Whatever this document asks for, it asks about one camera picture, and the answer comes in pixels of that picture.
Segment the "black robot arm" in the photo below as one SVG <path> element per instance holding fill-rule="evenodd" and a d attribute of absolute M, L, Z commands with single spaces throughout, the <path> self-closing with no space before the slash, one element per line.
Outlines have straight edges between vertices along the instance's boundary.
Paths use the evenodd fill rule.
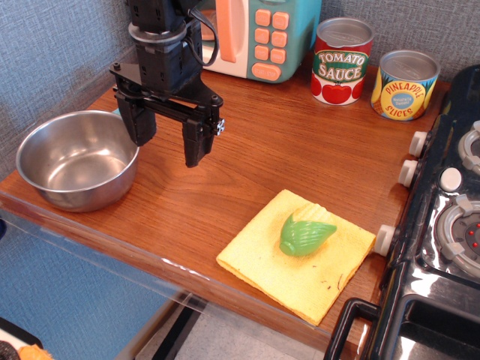
<path fill-rule="evenodd" d="M 115 62 L 109 68 L 115 76 L 120 116 L 137 146 L 156 134 L 156 115 L 181 122 L 185 163 L 195 167 L 224 129 L 223 99 L 201 79 L 203 68 L 215 62 L 219 50 L 216 40 L 210 60 L 203 60 L 202 28 L 215 32 L 215 27 L 198 10 L 198 1 L 128 5 L 128 31 L 138 62 Z"/>

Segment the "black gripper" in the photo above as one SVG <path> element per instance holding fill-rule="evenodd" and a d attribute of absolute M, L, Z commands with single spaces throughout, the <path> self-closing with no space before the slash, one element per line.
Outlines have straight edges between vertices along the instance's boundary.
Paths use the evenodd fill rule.
<path fill-rule="evenodd" d="M 203 61 L 199 19 L 184 18 L 169 29 L 131 22 L 136 64 L 114 63 L 118 110 L 131 140 L 144 146 L 157 131 L 160 114 L 182 123 L 186 166 L 196 167 L 224 130 L 222 98 L 201 80 Z"/>

